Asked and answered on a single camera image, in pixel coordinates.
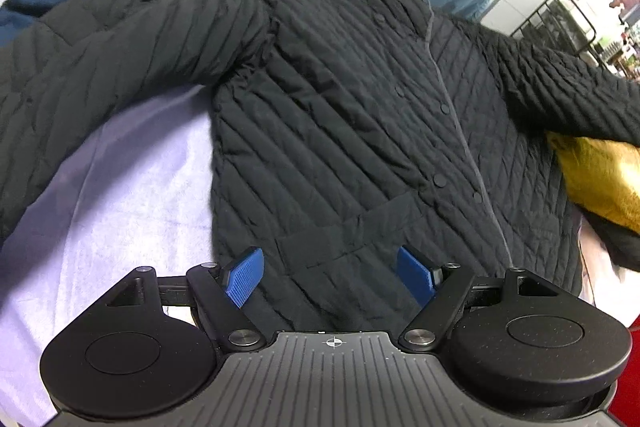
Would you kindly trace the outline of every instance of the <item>jacket sleeve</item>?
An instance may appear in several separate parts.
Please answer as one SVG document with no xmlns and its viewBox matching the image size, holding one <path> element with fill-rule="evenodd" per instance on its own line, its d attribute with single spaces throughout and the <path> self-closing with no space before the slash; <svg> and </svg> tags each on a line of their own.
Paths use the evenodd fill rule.
<svg viewBox="0 0 640 427">
<path fill-rule="evenodd" d="M 69 0 L 0 49 L 0 247 L 112 114 L 258 54 L 260 0 Z"/>
<path fill-rule="evenodd" d="M 459 23 L 484 54 L 514 120 L 640 146 L 640 85 L 580 58 Z"/>
</svg>

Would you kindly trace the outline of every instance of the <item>quilted stitching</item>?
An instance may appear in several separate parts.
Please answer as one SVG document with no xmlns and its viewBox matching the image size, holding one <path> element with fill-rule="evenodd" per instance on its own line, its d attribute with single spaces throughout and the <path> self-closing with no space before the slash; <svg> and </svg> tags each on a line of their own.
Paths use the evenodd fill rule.
<svg viewBox="0 0 640 427">
<path fill-rule="evenodd" d="M 640 145 L 638 86 L 424 0 L 71 0 L 0 50 L 0 238 L 114 111 L 188 82 L 215 88 L 214 248 L 262 247 L 245 309 L 267 334 L 397 333 L 405 242 L 496 275 L 503 234 L 577 293 L 543 131 Z"/>
</svg>

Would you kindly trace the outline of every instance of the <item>jacket pocket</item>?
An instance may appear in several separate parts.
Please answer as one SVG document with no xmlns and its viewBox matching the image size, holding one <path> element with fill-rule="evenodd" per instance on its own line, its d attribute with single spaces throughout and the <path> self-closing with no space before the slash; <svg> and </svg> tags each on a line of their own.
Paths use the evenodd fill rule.
<svg viewBox="0 0 640 427">
<path fill-rule="evenodd" d="M 276 248 L 287 275 L 293 275 L 340 259 L 403 229 L 422 218 L 423 208 L 416 192 L 406 192 L 342 223 L 278 238 Z"/>
</svg>

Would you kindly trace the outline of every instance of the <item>gray ribbed plate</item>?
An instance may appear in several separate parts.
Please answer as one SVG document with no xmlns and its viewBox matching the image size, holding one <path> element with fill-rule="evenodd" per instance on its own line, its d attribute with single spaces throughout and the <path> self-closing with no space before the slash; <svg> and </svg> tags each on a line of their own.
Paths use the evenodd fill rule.
<svg viewBox="0 0 640 427">
<path fill-rule="evenodd" d="M 49 427 L 113 427 L 61 413 Z M 258 353 L 228 358 L 197 397 L 122 427 L 531 427 L 460 391 L 433 355 L 408 355 L 386 333 L 281 333 Z M 554 423 L 618 424 L 603 412 Z"/>
</svg>

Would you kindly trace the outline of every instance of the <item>black metal rack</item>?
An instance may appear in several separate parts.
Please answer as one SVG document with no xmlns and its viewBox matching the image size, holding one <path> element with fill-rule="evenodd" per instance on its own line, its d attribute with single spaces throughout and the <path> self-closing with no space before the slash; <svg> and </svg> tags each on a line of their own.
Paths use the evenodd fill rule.
<svg viewBox="0 0 640 427">
<path fill-rule="evenodd" d="M 576 0 L 545 0 L 511 36 L 578 57 L 591 51 L 596 28 Z"/>
</svg>

